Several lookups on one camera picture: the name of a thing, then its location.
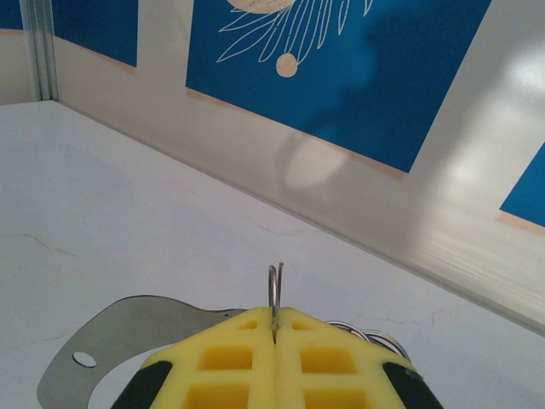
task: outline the blue poster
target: blue poster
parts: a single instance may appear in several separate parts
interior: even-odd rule
[[[53,0],[54,34],[136,66],[138,0]]]
[[[545,227],[545,143],[503,202],[502,210]]]
[[[19,0],[0,0],[0,29],[22,30]]]
[[[491,0],[195,0],[186,86],[409,172]]]

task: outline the metal plate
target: metal plate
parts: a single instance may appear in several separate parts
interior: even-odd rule
[[[37,399],[43,409],[87,409],[100,380],[126,360],[177,343],[243,311],[207,311],[167,297],[121,299],[66,342],[43,374]],[[93,357],[96,366],[79,365],[72,357],[76,352]]]

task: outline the wire hook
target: wire hook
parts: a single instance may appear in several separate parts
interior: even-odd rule
[[[282,270],[284,263],[278,265],[278,271],[274,266],[269,266],[269,307],[271,308],[272,334],[276,340],[278,329],[278,312],[280,311],[280,292],[282,290]]]

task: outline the metal wire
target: metal wire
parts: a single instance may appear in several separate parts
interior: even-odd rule
[[[409,354],[407,353],[405,348],[403,348],[401,344],[394,337],[391,337],[385,332],[377,331],[377,330],[369,330],[369,329],[360,330],[359,328],[356,328],[355,326],[350,325],[343,321],[326,321],[326,322],[332,326],[335,326],[344,331],[350,332],[356,337],[360,337],[361,339],[367,342],[374,343],[375,345],[379,345],[383,348],[389,349],[395,354],[403,356],[406,360],[410,361]]]
[[[278,271],[274,266],[269,266],[269,307],[271,308],[272,315],[272,334],[275,337],[278,329],[283,268],[284,264],[282,262],[278,265]]]

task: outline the beige circle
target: beige circle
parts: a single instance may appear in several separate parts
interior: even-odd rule
[[[297,73],[297,59],[293,54],[286,53],[276,60],[276,71],[280,77],[289,78]]]
[[[275,13],[289,7],[295,0],[227,0],[234,8],[254,14]]]

